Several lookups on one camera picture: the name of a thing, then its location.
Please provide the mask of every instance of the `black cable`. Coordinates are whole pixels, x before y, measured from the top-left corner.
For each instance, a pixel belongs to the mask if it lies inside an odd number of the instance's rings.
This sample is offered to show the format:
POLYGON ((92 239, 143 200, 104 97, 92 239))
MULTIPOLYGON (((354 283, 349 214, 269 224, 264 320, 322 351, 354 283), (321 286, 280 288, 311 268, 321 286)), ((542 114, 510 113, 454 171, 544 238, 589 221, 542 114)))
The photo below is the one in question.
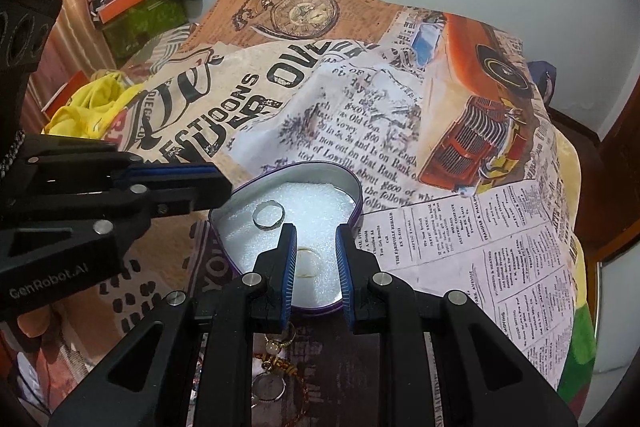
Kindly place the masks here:
MULTIPOLYGON (((0 335, 0 344, 2 344, 2 349, 4 349, 4 352, 7 355, 7 358, 9 360, 12 359, 11 357, 11 353, 9 352, 9 348, 7 347, 7 345, 4 343, 4 338, 2 337, 2 335, 0 335)), ((41 413, 43 413, 44 415, 46 415, 47 417, 51 417, 51 413, 49 412, 49 408, 47 408, 46 405, 44 405, 44 403, 42 402, 41 399, 38 398, 38 395, 35 394, 35 391, 31 388, 31 386, 28 384, 28 382, 26 381, 26 379, 24 378, 24 376, 22 375, 22 373, 20 372, 20 369, 17 369, 15 374, 20 377, 20 379, 22 380, 22 383, 25 385, 25 387, 29 390, 29 392, 31 393, 31 396, 33 396, 36 401, 40 404, 40 407, 36 407, 33 403, 31 403, 31 405, 33 407, 35 407, 38 411, 40 411, 41 413)))

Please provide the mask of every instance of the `baseboard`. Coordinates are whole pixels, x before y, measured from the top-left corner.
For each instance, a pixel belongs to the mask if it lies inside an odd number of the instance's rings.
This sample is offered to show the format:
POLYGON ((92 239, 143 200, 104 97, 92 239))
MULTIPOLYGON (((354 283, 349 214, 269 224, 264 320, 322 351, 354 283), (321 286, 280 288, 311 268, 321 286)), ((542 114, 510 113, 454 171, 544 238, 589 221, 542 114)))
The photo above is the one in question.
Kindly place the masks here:
POLYGON ((570 116, 565 115, 563 112, 560 112, 553 107, 547 107, 546 111, 549 113, 551 120, 556 120, 562 125, 567 126, 569 129, 573 129, 575 132, 578 132, 588 138, 596 147, 600 147, 600 138, 598 137, 598 134, 589 129, 585 124, 575 121, 570 116))

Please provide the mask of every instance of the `watch face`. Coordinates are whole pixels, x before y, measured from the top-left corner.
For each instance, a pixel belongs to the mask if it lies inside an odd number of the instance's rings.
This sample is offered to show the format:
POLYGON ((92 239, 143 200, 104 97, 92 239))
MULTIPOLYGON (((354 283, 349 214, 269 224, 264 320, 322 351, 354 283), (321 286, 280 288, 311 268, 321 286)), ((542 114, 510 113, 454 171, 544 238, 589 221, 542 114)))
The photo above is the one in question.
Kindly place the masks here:
POLYGON ((271 11, 274 29, 297 39, 324 35, 337 20, 334 0, 282 0, 271 11))

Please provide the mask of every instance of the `white foam padding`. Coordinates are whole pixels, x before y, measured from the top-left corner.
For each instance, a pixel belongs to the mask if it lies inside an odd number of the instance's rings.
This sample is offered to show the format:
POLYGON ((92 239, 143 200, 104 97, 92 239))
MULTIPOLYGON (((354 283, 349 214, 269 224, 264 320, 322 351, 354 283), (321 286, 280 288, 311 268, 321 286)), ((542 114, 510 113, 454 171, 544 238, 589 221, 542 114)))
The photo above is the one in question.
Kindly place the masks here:
MULTIPOLYGON (((338 301, 342 296, 335 260, 335 229, 347 222, 354 201, 330 184, 284 183, 266 190, 233 214, 221 216, 216 227, 222 245, 242 273, 254 268, 258 254, 278 245, 282 227, 263 231, 253 221, 256 206, 267 200, 275 200, 284 207, 284 223, 295 225, 298 248, 311 248, 318 254, 315 257, 308 251, 298 253, 292 304, 319 308, 338 301)), ((268 206, 258 213, 258 222, 275 223, 281 214, 278 207, 268 206)))

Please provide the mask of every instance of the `wooden floor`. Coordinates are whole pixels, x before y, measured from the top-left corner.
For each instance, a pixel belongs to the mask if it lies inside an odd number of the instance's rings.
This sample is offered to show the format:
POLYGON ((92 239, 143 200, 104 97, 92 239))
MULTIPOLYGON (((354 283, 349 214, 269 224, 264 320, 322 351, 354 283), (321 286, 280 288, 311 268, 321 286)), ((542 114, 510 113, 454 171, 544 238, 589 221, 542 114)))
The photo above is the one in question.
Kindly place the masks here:
POLYGON ((630 190, 631 181, 616 161, 603 162, 593 141, 559 121, 555 126, 569 139, 580 158, 582 187, 575 223, 587 263, 596 259, 598 249, 640 219, 640 202, 630 190))

